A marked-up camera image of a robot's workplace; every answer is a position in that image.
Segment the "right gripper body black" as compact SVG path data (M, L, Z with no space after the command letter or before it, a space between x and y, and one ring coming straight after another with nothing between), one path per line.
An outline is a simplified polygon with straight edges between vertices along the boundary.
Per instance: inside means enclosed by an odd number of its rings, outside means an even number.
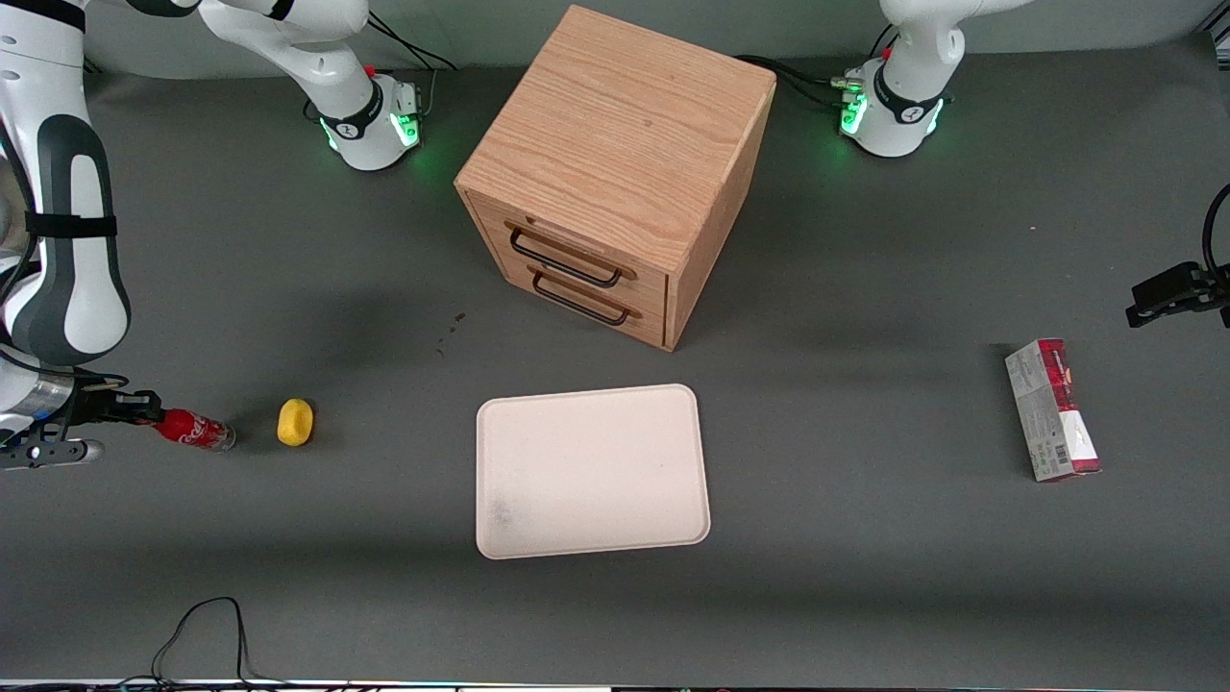
M105 412L105 390L74 388L64 406L34 422L34 436L66 436L66 431L97 424Z

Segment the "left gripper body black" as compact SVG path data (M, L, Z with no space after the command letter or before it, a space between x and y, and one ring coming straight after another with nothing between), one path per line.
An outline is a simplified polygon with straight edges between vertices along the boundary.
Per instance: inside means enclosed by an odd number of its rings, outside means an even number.
M1229 280L1221 270L1205 273L1207 293L1199 299L1200 311L1215 310L1225 329L1230 328Z

